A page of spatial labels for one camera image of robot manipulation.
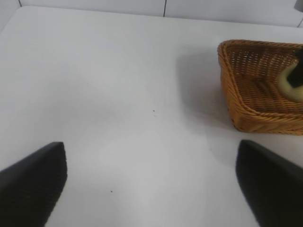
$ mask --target wicker basket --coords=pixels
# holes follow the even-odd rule
[[[277,76],[303,44],[229,40],[218,47],[221,83],[236,129],[303,135],[303,103],[287,100]]]

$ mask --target white table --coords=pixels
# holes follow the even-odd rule
[[[257,227],[240,140],[303,166],[303,139],[232,127],[216,54],[228,39],[300,43],[303,30],[20,8],[0,35],[0,168],[64,141],[47,227]]]

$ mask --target basket rim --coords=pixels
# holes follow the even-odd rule
[[[230,79],[232,80],[232,89],[234,93],[237,96],[237,99],[240,103],[241,108],[247,112],[246,116],[248,118],[257,118],[258,121],[265,121],[268,120],[274,120],[275,122],[297,122],[303,120],[303,113],[265,113],[265,112],[259,112],[256,111],[249,106],[247,106],[239,92],[238,86],[235,82],[235,77],[232,72],[232,67],[229,64],[229,58],[226,51],[226,48],[228,46],[234,45],[234,46],[241,46],[241,45],[254,45],[254,46],[267,46],[267,47],[277,47],[279,45],[280,47],[289,47],[292,45],[295,48],[302,48],[303,44],[293,44],[293,43],[276,43],[276,42],[268,42],[268,41],[252,41],[252,40],[244,40],[244,39],[232,39],[232,40],[226,40],[219,44],[218,46],[218,55],[219,55],[219,64],[221,66],[225,66],[228,70],[228,74],[230,76]]]

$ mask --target white wall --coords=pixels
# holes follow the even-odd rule
[[[0,32],[19,7],[18,0],[0,0]]]
[[[21,0],[22,6],[47,6],[163,16],[164,0]]]
[[[296,0],[167,0],[166,16],[253,24],[299,25]]]

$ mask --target black object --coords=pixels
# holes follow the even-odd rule
[[[43,227],[67,179],[62,142],[53,142],[0,172],[0,227]]]
[[[297,59],[299,60],[297,66],[293,71],[288,75],[287,81],[293,87],[300,87],[303,85],[303,48],[299,50],[296,54]]]
[[[303,169],[255,142],[243,140],[236,174],[261,227],[303,226]]]

